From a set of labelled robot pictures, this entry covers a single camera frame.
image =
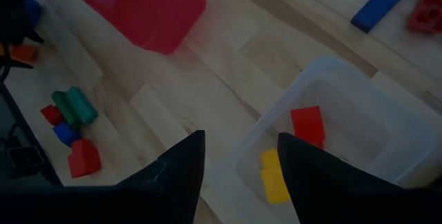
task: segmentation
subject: red toy block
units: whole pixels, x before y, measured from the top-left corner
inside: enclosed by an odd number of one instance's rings
[[[12,49],[11,56],[13,59],[17,59],[22,62],[34,63],[35,53],[37,49],[30,45],[21,45]]]
[[[77,178],[90,175],[102,169],[99,153],[94,144],[81,138],[72,143],[72,153],[68,157],[70,176]]]
[[[407,27],[426,33],[442,32],[442,0],[420,0],[408,19]]]
[[[319,106],[292,110],[291,119],[295,136],[316,147],[324,148],[325,130]]]
[[[60,113],[56,106],[49,105],[40,110],[40,112],[41,114],[43,114],[45,119],[53,126],[56,126],[63,122],[63,115]]]

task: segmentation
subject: blue rectangular block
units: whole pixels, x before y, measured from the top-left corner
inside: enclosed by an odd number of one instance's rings
[[[60,139],[62,143],[70,147],[70,145],[80,139],[80,134],[77,130],[70,127],[69,124],[61,123],[52,128],[57,134],[57,137]]]
[[[369,0],[354,15],[352,24],[368,33],[400,0]]]

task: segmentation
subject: clear plastic bin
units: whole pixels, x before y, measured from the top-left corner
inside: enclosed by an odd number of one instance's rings
[[[228,216],[229,223],[297,220],[291,202],[267,202],[260,154],[276,148],[278,133],[294,132],[290,110],[309,106],[320,106],[325,151],[391,183],[422,161],[436,143],[435,133],[422,119],[376,90],[356,69],[334,57],[317,59],[214,166],[204,198],[219,216]]]

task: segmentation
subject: yellow toy block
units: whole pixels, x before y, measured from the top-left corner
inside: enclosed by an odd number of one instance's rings
[[[273,169],[281,167],[281,165],[279,164],[278,150],[270,149],[268,151],[262,152],[261,163],[263,169]]]
[[[261,171],[267,200],[270,204],[283,203],[290,200],[290,195],[282,177],[281,168],[263,169]]]

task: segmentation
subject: plastic storage bin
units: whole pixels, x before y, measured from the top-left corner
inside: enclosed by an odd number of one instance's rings
[[[260,154],[293,133],[290,110],[320,106],[324,150],[379,178],[397,182],[431,152],[436,134],[422,119],[377,91],[333,57],[313,61],[238,146],[215,164],[203,197],[228,223],[295,223],[291,202],[270,205]]]
[[[172,53],[198,20],[205,0],[83,0],[136,46]]]

